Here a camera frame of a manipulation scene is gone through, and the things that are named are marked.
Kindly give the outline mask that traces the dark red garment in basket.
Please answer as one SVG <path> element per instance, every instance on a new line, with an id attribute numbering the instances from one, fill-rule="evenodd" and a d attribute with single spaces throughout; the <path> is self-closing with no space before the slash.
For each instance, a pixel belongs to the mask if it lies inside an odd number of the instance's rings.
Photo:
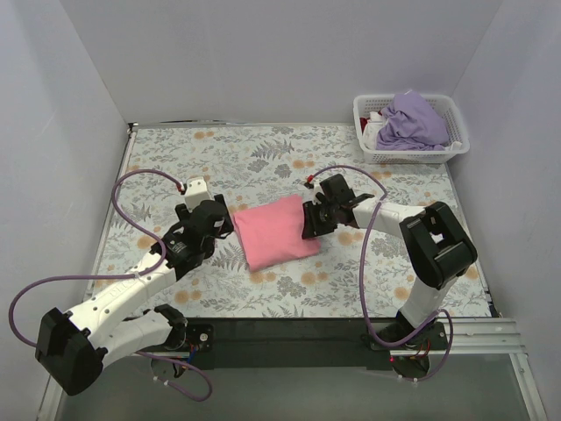
<path id="1" fill-rule="evenodd" d="M 360 118 L 359 122 L 360 122 L 361 131 L 363 132 L 365 130 L 369 120 L 367 118 Z"/>

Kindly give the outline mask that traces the aluminium frame rail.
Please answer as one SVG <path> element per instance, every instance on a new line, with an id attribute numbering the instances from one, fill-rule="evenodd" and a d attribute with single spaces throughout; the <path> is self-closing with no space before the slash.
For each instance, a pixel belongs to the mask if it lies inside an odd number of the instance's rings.
<path id="1" fill-rule="evenodd" d="M 204 376 L 178 383 L 172 368 L 134 356 L 89 389 L 65 396 L 47 384 L 42 420 L 544 420 L 526 346 L 513 320 L 457 318 L 421 360 L 430 378 L 409 382 L 406 350 L 366 341 L 359 319 L 212 319 L 211 349 L 195 357 Z"/>

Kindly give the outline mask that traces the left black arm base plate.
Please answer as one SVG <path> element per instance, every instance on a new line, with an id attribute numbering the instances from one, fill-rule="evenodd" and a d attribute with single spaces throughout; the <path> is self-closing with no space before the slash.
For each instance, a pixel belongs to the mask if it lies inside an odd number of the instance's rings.
<path id="1" fill-rule="evenodd" d="M 173 352 L 208 352 L 213 346 L 213 325 L 177 325 L 172 328 L 163 346 Z"/>

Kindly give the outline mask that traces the white garment in basket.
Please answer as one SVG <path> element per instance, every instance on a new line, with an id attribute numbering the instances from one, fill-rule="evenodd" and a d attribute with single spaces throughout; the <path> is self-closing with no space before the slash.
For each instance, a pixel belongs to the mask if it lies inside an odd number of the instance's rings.
<path id="1" fill-rule="evenodd" d="M 377 148 L 378 134 L 387 124 L 387 119 L 382 115 L 381 111 L 371 111 L 369 120 L 365 130 L 362 132 L 362 139 L 368 149 L 375 150 Z"/>

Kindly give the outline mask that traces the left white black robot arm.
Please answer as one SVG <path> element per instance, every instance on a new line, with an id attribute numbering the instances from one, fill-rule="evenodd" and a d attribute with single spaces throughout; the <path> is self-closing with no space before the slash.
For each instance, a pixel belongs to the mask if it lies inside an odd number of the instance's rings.
<path id="1" fill-rule="evenodd" d="M 133 268 L 67 312 L 52 309 L 41 319 L 35 357 L 70 396 L 82 393 L 113 362 L 148 347 L 175 351 L 187 344 L 188 320 L 168 304 L 131 314 L 151 297 L 200 267 L 217 239 L 233 231 L 224 197 L 215 195 L 194 209 L 175 208 L 178 222 Z"/>

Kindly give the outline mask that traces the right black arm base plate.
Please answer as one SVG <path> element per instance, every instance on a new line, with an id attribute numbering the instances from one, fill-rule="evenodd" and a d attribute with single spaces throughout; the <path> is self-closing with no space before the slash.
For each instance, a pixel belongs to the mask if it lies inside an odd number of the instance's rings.
<path id="1" fill-rule="evenodd" d="M 406 337 L 406 331 L 402 325 L 397 322 L 392 322 L 383 326 L 378 332 L 378 337 L 388 343 L 402 341 Z M 369 332 L 364 332 L 360 335 L 360 340 L 369 348 L 373 350 L 386 350 L 377 342 Z M 412 337 L 409 341 L 403 342 L 397 349 L 401 350 L 414 350 L 425 349 L 427 346 L 430 350 L 443 351 L 448 346 L 448 337 L 444 329 L 444 324 L 441 322 L 431 322 L 425 326 L 422 331 Z"/>

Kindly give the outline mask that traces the purple t shirt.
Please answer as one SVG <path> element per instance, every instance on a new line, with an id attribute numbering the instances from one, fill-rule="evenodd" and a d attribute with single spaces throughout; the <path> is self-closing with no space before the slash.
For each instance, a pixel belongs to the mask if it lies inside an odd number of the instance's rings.
<path id="1" fill-rule="evenodd" d="M 396 94 L 381 113 L 387 124 L 378 134 L 378 150 L 436 152 L 448 146 L 444 120 L 413 90 Z"/>

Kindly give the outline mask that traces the pink t shirt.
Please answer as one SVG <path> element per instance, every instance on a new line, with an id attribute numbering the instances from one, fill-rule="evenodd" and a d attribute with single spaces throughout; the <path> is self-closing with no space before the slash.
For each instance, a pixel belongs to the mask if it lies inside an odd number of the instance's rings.
<path id="1" fill-rule="evenodd" d="M 304 212 L 298 195 L 238 211 L 233 224 L 251 272 L 314 256 L 321 248 L 317 239 L 302 238 Z"/>

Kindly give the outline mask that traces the floral table mat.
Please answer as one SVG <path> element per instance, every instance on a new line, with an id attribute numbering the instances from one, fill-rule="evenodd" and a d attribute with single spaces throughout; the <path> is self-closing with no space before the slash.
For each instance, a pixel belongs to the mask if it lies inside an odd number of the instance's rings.
<path id="1" fill-rule="evenodd" d="M 120 191 L 99 261 L 96 294 L 110 275 L 136 264 L 175 221 L 180 197 L 169 181 L 202 176 L 230 213 L 308 194 L 305 179 L 341 174 L 357 194 L 386 188 L 393 203 L 436 201 L 458 211 L 442 165 L 367 164 L 355 130 L 345 125 L 147 128 L 128 153 L 131 174 Z M 316 256 L 252 273 L 238 239 L 217 242 L 213 256 L 154 296 L 185 316 L 219 318 L 355 318 L 367 304 L 373 317 L 392 317 L 405 303 L 415 274 L 403 243 L 390 235 L 341 226 L 323 237 Z"/>

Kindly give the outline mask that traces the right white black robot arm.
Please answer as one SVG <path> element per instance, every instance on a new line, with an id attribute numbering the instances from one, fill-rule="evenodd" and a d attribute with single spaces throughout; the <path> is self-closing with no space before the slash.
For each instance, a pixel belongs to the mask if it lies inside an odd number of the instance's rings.
<path id="1" fill-rule="evenodd" d="M 377 331 L 367 330 L 386 348 L 403 346 L 431 326 L 443 313 L 444 298 L 456 280 L 478 259 L 475 245 L 443 202 L 429 206 L 391 203 L 385 196 L 356 195 L 341 174 L 321 182 L 305 182 L 313 198 L 303 204 L 304 239 L 333 233 L 340 225 L 382 232 L 403 241 L 415 272 L 409 296 L 395 320 Z"/>

